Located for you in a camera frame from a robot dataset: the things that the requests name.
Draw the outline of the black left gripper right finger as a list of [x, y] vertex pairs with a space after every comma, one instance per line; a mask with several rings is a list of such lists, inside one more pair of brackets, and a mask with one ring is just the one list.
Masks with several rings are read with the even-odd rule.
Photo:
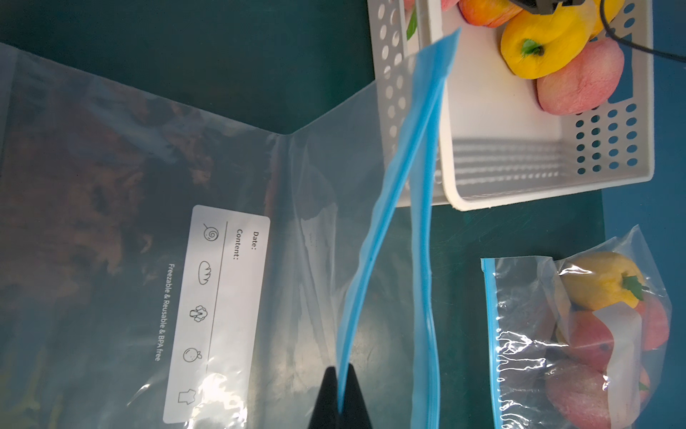
[[357, 380], [357, 373], [352, 364], [348, 365], [348, 378], [345, 385], [343, 411], [341, 411], [342, 429], [372, 429], [364, 396]]

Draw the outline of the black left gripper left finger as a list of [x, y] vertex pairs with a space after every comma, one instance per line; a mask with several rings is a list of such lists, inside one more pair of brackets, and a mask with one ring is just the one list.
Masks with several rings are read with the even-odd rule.
[[326, 368], [317, 395], [308, 429], [337, 429], [339, 427], [338, 379], [334, 366]]

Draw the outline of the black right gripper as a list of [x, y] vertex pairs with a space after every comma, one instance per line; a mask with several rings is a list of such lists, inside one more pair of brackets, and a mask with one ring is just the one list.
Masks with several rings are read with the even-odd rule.
[[509, 0], [509, 2], [535, 15], [553, 14], [560, 6], [570, 7], [584, 4], [584, 0]]

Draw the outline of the clear zip-top bag blue zipper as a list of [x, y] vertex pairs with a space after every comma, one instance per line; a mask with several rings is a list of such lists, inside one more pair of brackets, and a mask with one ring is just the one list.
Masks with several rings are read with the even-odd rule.
[[641, 229], [560, 260], [486, 258], [482, 273], [496, 427], [633, 427], [672, 315]]

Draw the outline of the pink peach with leaf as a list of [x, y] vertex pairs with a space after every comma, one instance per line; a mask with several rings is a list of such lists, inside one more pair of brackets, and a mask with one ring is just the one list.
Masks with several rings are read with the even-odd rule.
[[544, 393], [565, 423], [575, 428], [629, 428], [650, 401], [659, 379], [634, 360], [604, 369], [562, 359], [543, 375]]

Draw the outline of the pink peach large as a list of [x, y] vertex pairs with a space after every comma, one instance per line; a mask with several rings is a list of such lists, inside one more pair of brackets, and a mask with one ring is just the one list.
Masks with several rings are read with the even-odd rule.
[[[646, 294], [635, 310], [642, 319], [641, 349], [659, 349], [669, 338], [669, 319], [664, 305], [655, 295]], [[568, 340], [557, 327], [557, 341], [567, 344], [563, 352], [591, 368], [605, 372], [615, 344], [609, 328], [592, 311], [576, 311], [573, 313], [570, 334], [571, 339]]]

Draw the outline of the yellow red mango fruit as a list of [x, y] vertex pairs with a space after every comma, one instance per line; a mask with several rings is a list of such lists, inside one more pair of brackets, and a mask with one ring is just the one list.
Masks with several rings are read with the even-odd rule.
[[635, 309], [644, 300], [646, 279], [629, 257], [593, 252], [566, 260], [559, 271], [570, 300], [579, 307], [600, 310], [623, 302]]

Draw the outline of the yellow peach back middle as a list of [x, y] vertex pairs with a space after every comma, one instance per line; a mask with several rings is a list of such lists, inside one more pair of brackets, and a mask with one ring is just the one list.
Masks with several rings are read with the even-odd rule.
[[505, 26], [500, 53], [514, 75], [537, 80], [555, 73], [579, 55], [591, 38], [596, 6], [560, 6], [550, 15], [521, 12]]

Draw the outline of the yellow peach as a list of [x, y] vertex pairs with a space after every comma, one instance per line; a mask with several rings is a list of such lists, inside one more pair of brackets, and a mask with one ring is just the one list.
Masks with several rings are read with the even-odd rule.
[[537, 80], [555, 73], [579, 55], [591, 38], [596, 6], [560, 6], [550, 15], [521, 12], [505, 26], [500, 53], [514, 75]]
[[[604, 25], [602, 23], [602, 19], [600, 16], [600, 0], [593, 0], [593, 4], [595, 5], [595, 23], [593, 30], [591, 32], [591, 38], [593, 39], [594, 37], [598, 36], [600, 32], [604, 30]], [[623, 5], [625, 4], [625, 0], [605, 0], [604, 2], [604, 14], [606, 21], [608, 23], [611, 23], [616, 16], [619, 14], [619, 12], [622, 10]]]

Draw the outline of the orange wrinkled peach back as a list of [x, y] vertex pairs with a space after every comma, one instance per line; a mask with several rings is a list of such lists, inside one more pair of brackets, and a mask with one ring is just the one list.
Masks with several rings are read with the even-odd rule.
[[460, 0], [457, 6], [467, 23], [498, 28], [523, 11], [508, 0]]

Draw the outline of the yellow peach back right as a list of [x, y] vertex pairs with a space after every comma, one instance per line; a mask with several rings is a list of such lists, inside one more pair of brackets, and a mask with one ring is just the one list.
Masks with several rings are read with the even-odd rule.
[[[593, 0], [593, 4], [595, 5], [595, 23], [593, 30], [591, 32], [591, 38], [593, 39], [594, 37], [598, 36], [600, 32], [604, 30], [604, 25], [602, 23], [602, 19], [600, 16], [600, 0]], [[625, 0], [605, 0], [604, 2], [604, 14], [606, 21], [608, 23], [611, 23], [616, 16], [619, 14], [619, 12], [622, 10], [623, 5], [625, 4]]]

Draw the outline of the white perforated plastic basket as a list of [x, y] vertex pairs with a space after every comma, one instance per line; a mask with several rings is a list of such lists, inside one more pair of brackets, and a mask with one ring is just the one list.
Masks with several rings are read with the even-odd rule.
[[[385, 157], [392, 157], [410, 105], [411, 80], [392, 70], [428, 45], [406, 38], [400, 1], [367, 5]], [[627, 1], [611, 28], [625, 67], [607, 102], [585, 113], [543, 112], [536, 87], [508, 69], [501, 30], [443, 14], [445, 36], [460, 35], [441, 110], [434, 176], [437, 205], [461, 211], [511, 205], [651, 180], [655, 172], [653, 10]]]

